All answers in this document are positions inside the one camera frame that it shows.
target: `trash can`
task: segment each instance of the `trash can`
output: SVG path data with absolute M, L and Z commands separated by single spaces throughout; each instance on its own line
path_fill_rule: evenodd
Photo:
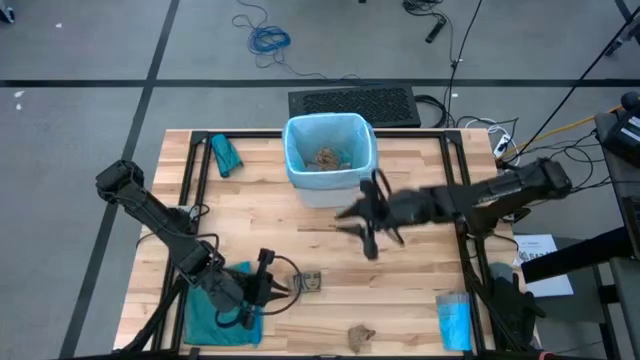
M 289 119 L 282 138 L 287 176 L 308 207 L 350 205 L 360 195 L 360 180 L 370 179 L 378 167 L 373 128 L 359 114 L 297 116 Z M 325 150 L 334 154 L 337 169 L 318 169 Z

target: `teal cloth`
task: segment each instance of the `teal cloth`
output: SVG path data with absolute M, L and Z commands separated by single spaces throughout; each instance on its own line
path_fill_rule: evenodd
M 211 147 L 213 153 L 216 156 L 216 162 L 218 163 L 218 171 L 223 178 L 229 177 L 231 170 L 236 166 L 242 166 L 242 160 L 236 152 L 231 142 L 227 140 L 227 137 L 218 134 L 211 139 Z
M 251 263 L 243 262 L 230 269 L 249 273 Z M 236 318 L 238 309 L 220 314 L 220 322 L 229 322 Z M 201 287 L 190 287 L 185 307 L 185 343 L 189 345 L 239 346 L 258 345 L 262 341 L 262 316 L 255 316 L 255 326 L 247 330 L 241 324 L 228 329 L 216 325 L 216 308 L 209 301 L 207 293 Z

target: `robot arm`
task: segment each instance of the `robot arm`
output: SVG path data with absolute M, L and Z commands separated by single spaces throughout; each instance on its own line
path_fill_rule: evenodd
M 382 180 L 388 198 L 378 185 Z M 445 185 L 417 190 L 402 189 L 391 193 L 380 170 L 372 180 L 363 180 L 360 189 L 365 197 L 336 218 L 362 217 L 365 226 L 338 227 L 338 230 L 359 235 L 364 253 L 370 260 L 378 256 L 374 234 L 387 231 L 401 245 L 404 240 L 398 229 L 434 223 L 449 223 L 462 217 L 467 231 L 474 236 L 486 236 L 498 220 L 535 200 L 561 199 L 571 190 L 571 180 L 559 163 L 549 159 L 537 161 L 515 171 L 473 185 Z
M 271 300 L 288 296 L 289 289 L 275 282 L 266 270 L 275 258 L 279 258 L 272 250 L 260 250 L 260 264 L 255 274 L 224 269 L 225 259 L 217 251 L 217 245 L 213 247 L 206 241 L 197 240 L 195 231 L 189 231 L 189 214 L 167 208 L 143 184 L 142 170 L 131 161 L 116 161 L 96 177 L 98 195 L 109 203 L 122 205 L 127 214 L 151 229 L 167 245 L 172 263 L 189 285 L 202 287 L 220 313 L 241 308 L 234 322 L 218 322 L 219 326 L 241 323 L 251 329 L 256 312 L 254 307 L 264 307 Z M 217 243 L 217 235 L 210 235 Z M 282 292 L 272 292 L 272 288 Z

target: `wooden tabletop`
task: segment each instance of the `wooden tabletop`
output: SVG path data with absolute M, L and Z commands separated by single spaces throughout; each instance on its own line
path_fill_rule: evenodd
M 416 129 L 414 131 L 438 131 Z M 461 130 L 472 182 L 496 175 L 487 132 Z M 167 205 L 177 204 L 189 148 L 190 130 L 168 130 L 155 173 L 152 192 Z M 394 190 L 446 183 L 439 144 L 435 139 L 378 138 L 379 165 Z M 336 209 L 305 208 L 287 179 L 280 139 L 233 139 L 244 167 L 222 179 L 209 166 L 205 203 L 211 213 L 200 223 L 200 233 L 216 232 L 220 252 L 228 264 L 255 261 L 261 247 L 293 260 L 301 271 L 322 272 L 322 290 L 305 293 L 290 310 L 264 318 L 263 341 L 257 347 L 200 347 L 203 354 L 243 355 L 352 355 L 347 330 L 359 324 L 377 334 L 363 355 L 456 355 L 443 349 L 435 297 L 464 291 L 460 257 L 453 225 L 427 224 L 401 229 L 406 247 L 383 234 L 376 235 L 379 259 L 368 261 L 361 241 L 330 231 Z M 193 204 L 203 146 L 196 155 L 188 204 Z M 450 148 L 456 178 L 460 179 L 455 150 Z M 147 175 L 152 169 L 143 169 Z M 496 232 L 512 236 L 506 224 Z M 469 253 L 475 248 L 469 242 Z M 489 262 L 511 264 L 515 246 L 498 238 L 486 242 Z M 114 348 L 133 339 L 159 302 L 168 252 L 150 236 L 138 247 Z M 269 267 L 286 284 L 293 270 L 276 261 Z M 289 299 L 269 303 L 275 310 Z M 486 309 L 481 305 L 487 347 L 492 348 Z M 170 310 L 164 344 L 169 344 L 175 305 Z M 188 353 L 183 344 L 181 352 Z

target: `paper sheet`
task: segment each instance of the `paper sheet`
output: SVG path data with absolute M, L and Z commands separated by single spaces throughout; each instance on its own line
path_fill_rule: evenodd
M 514 265 L 520 265 L 528 260 L 558 251 L 553 237 L 544 235 L 518 235 L 514 240 L 520 246 L 519 259 L 514 260 Z M 527 290 L 535 297 L 573 295 L 573 288 L 567 275 L 560 275 L 545 280 L 527 284 Z

